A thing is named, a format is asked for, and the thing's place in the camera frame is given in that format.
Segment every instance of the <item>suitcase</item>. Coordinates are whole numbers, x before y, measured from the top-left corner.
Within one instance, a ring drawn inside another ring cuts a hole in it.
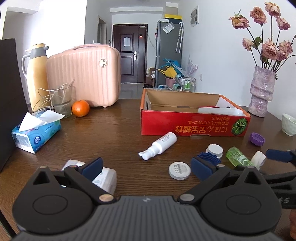
[[[46,72],[50,90],[74,80],[73,100],[108,107],[119,98],[120,53],[109,45],[86,44],[53,55]]]

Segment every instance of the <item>yellow watering can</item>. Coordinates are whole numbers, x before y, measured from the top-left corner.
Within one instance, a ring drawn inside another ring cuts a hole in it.
[[[174,67],[168,67],[166,66],[167,69],[166,71],[162,70],[162,69],[159,69],[158,71],[162,74],[164,74],[166,77],[169,77],[169,78],[176,78],[176,75],[177,75],[177,72],[175,71]]]

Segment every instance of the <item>white round lid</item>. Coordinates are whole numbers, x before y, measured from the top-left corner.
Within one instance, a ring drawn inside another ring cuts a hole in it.
[[[220,159],[223,155],[223,148],[216,144],[211,144],[207,147],[205,152],[209,152],[213,155],[216,155]]]
[[[170,176],[176,180],[185,180],[191,173],[190,167],[184,162],[174,162],[169,168]]]
[[[261,152],[257,151],[251,159],[251,163],[259,170],[266,161],[266,156]]]

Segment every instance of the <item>table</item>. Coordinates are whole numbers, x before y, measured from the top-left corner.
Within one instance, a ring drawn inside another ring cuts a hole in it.
[[[222,163],[231,167],[225,157],[226,151],[236,146],[249,159],[256,151],[275,148],[290,150],[296,147],[296,138],[289,137],[281,130],[281,122],[267,113],[265,118],[252,116],[247,134],[242,137],[178,137],[176,144],[161,155],[143,161],[138,152],[146,150],[155,136],[140,133],[140,100],[118,100],[108,108],[91,108],[83,118],[62,120],[62,129],[56,133],[36,154],[16,149],[0,174],[0,209],[17,230],[12,218],[12,204],[30,176],[38,166],[47,165],[51,170],[60,170],[67,160],[88,162],[101,156],[104,166],[115,169],[118,184],[115,196],[120,195],[173,195],[175,198],[199,183],[190,175],[184,181],[172,179],[168,167],[175,161],[190,164],[193,156],[206,150],[211,143],[223,147]],[[263,135],[266,142],[262,148],[248,142],[251,132]],[[262,171],[268,174],[295,171],[292,164],[272,160],[266,161]],[[289,236],[290,210],[283,214],[276,234],[284,240]],[[0,240],[9,240],[0,227]]]

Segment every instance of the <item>green bottle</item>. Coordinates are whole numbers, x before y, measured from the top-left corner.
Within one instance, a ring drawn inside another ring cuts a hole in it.
[[[248,158],[244,156],[244,154],[237,149],[235,146],[231,147],[227,153],[226,157],[228,160],[236,167],[238,165],[247,167],[247,166],[253,166],[253,164],[249,161]]]

